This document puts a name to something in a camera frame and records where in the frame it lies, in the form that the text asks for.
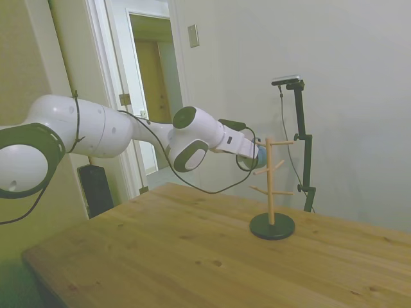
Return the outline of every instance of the door frame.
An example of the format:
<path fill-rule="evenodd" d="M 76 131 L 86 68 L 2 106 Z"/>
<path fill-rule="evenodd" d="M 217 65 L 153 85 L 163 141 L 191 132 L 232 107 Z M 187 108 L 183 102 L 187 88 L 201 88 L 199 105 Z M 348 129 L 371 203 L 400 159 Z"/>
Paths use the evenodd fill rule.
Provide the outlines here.
<path fill-rule="evenodd" d="M 134 63 L 136 65 L 136 70 L 137 70 L 137 75 L 139 77 L 139 86 L 140 86 L 140 91 L 143 94 L 142 100 L 143 100 L 143 105 L 144 105 L 144 109 L 146 110 L 147 113 L 147 119 L 149 119 L 149 115 L 148 115 L 148 108 L 147 108 L 147 102 L 146 102 L 146 96 L 144 94 L 144 87 L 143 87 L 143 79 L 141 77 L 141 72 L 140 72 L 140 65 L 139 65 L 139 59 L 138 59 L 138 55 L 137 55 L 137 49 L 136 49 L 136 43 L 134 41 L 134 36 L 133 36 L 133 28 L 132 28 L 132 24 L 131 24 L 131 18 L 130 15 L 138 15 L 138 16 L 145 16 L 145 17 L 153 17 L 153 18 L 159 18 L 159 19 L 170 19 L 170 15 L 162 15 L 162 14 L 147 14 L 144 13 L 142 11 L 139 10 L 134 10 L 131 8 L 126 8 L 126 15 L 127 15 L 127 24 L 128 24 L 128 30 L 130 32 L 130 37 L 132 39 L 132 48 L 133 48 L 133 55 L 134 55 Z M 155 154 L 155 149 L 154 146 L 151 147 L 152 148 L 152 155 L 154 157 L 154 166 L 155 166 L 155 170 L 154 172 L 159 170 L 159 165 L 157 163 L 157 155 Z"/>
<path fill-rule="evenodd" d="M 147 15 L 146 13 L 138 12 L 136 10 L 127 9 L 128 25 L 130 27 L 130 33 L 132 34 L 132 25 L 130 20 L 130 14 L 144 15 L 156 18 L 169 19 L 171 24 L 171 32 L 173 35 L 173 44 L 175 50 L 175 57 L 177 62 L 177 71 L 179 73 L 180 90 L 182 96 L 183 106 L 190 106 L 190 95 L 187 83 L 186 66 L 184 63 L 183 43 L 182 36 L 181 17 L 177 10 L 177 3 L 179 0 L 168 0 L 169 16 L 165 15 Z M 114 21 L 114 16 L 110 16 L 105 0 L 85 0 L 87 7 L 87 13 L 90 20 L 92 37 L 96 46 L 96 52 L 99 59 L 99 65 L 101 67 L 101 74 L 105 83 L 107 91 L 107 97 L 109 98 L 110 107 L 114 110 L 127 110 L 132 113 L 132 108 L 125 108 L 121 106 L 119 96 L 116 92 L 116 84 L 121 83 L 121 78 L 125 78 L 124 67 L 118 65 L 115 57 L 121 58 L 121 55 L 117 54 L 114 49 L 114 45 L 119 40 L 114 39 L 117 33 L 111 33 L 110 31 L 110 18 Z M 137 60 L 136 46 L 133 41 L 134 55 Z M 138 75 L 140 75 L 138 61 L 136 62 Z M 140 77 L 140 87 L 143 88 L 143 84 Z M 128 93 L 127 83 L 122 85 L 123 93 Z M 138 141 L 133 142 L 134 146 L 129 146 L 127 150 L 120 155 L 120 161 L 122 165 L 123 176 L 127 184 L 127 191 L 129 198 L 138 196 L 140 188 L 148 187 L 148 180 L 144 169 L 143 156 Z M 193 171 L 195 174 L 195 182 L 200 185 L 199 171 L 196 169 Z"/>
<path fill-rule="evenodd" d="M 110 43 L 113 44 L 113 41 L 107 33 L 110 28 L 107 11 L 105 10 L 105 2 L 104 0 L 86 0 L 85 4 L 110 108 L 126 110 L 132 113 L 131 109 L 121 106 L 119 93 L 116 90 L 116 84 L 119 83 L 121 78 L 121 68 L 114 64 L 116 62 L 114 47 L 110 50 Z M 121 171 L 127 186 L 128 198 L 135 198 L 140 195 L 141 188 L 148 186 L 139 143 L 130 143 L 128 148 L 119 157 Z"/>

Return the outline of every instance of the light switch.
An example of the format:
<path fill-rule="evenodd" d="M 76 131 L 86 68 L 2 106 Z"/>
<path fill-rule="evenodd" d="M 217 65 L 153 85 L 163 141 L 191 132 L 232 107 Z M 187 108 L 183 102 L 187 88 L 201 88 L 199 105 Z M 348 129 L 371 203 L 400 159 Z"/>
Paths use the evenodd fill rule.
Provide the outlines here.
<path fill-rule="evenodd" d="M 188 38 L 190 39 L 190 47 L 194 48 L 200 45 L 198 41 L 197 25 L 194 24 L 188 27 Z"/>

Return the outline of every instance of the black round base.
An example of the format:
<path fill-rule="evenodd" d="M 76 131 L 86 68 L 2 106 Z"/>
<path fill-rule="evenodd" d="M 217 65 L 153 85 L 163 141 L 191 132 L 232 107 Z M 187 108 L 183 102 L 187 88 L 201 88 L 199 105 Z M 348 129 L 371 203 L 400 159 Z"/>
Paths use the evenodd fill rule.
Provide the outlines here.
<path fill-rule="evenodd" d="M 287 215 L 274 213 L 275 223 L 268 223 L 268 213 L 260 214 L 250 221 L 250 231 L 262 239 L 285 239 L 293 234 L 295 223 Z"/>

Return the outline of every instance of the door hinge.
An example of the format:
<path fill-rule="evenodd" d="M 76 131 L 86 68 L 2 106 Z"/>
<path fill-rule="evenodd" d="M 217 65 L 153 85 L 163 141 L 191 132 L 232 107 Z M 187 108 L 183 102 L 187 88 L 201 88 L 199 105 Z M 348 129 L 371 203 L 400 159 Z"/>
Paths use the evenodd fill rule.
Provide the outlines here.
<path fill-rule="evenodd" d="M 120 105 L 121 106 L 129 106 L 131 105 L 131 99 L 129 93 L 120 94 Z"/>

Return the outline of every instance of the wooden peg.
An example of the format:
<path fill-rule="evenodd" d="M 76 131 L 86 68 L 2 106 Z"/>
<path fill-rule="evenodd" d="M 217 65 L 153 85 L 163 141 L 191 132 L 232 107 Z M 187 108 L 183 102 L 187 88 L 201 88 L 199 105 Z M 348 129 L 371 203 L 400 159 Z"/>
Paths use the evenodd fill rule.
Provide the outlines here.
<path fill-rule="evenodd" d="M 284 146 L 287 144 L 294 144 L 294 141 L 280 141 L 280 142 L 271 142 L 271 146 Z"/>
<path fill-rule="evenodd" d="M 274 195 L 272 194 L 274 179 L 272 177 L 272 148 L 271 144 L 273 140 L 271 138 L 265 139 L 265 148 L 267 149 L 267 189 L 268 189 L 268 222 L 270 225 L 275 223 L 274 220 Z"/>
<path fill-rule="evenodd" d="M 293 196 L 294 193 L 292 191 L 273 191 L 272 194 L 285 194 L 287 196 Z"/>
<path fill-rule="evenodd" d="M 264 146 L 265 147 L 265 143 L 259 142 L 257 140 L 255 140 L 254 143 L 259 145 L 259 146 Z"/>
<path fill-rule="evenodd" d="M 268 194 L 266 191 L 264 191 L 264 190 L 262 190 L 262 189 L 260 189 L 260 188 L 258 188 L 258 187 L 256 187 L 256 186 L 250 186 L 250 188 L 252 188 L 253 190 L 258 191 L 258 192 L 260 192 L 260 193 Z"/>
<path fill-rule="evenodd" d="M 281 166 L 282 164 L 284 164 L 284 162 L 285 162 L 285 160 L 280 161 L 278 164 L 275 165 L 275 167 L 273 168 L 272 171 L 275 171 L 275 170 L 277 170 L 278 168 L 280 168 L 280 166 Z M 255 171 L 255 172 L 253 172 L 252 174 L 253 174 L 253 175 L 260 175 L 261 173 L 264 173 L 264 172 L 267 172 L 267 171 L 268 171 L 268 168 L 263 169 L 263 170 L 259 170 L 259 171 Z"/>
<path fill-rule="evenodd" d="M 266 169 L 263 169 L 263 170 L 255 171 L 252 174 L 253 175 L 260 175 L 261 173 L 264 173 L 264 172 L 267 172 L 267 171 L 268 171 L 268 169 L 266 168 Z"/>

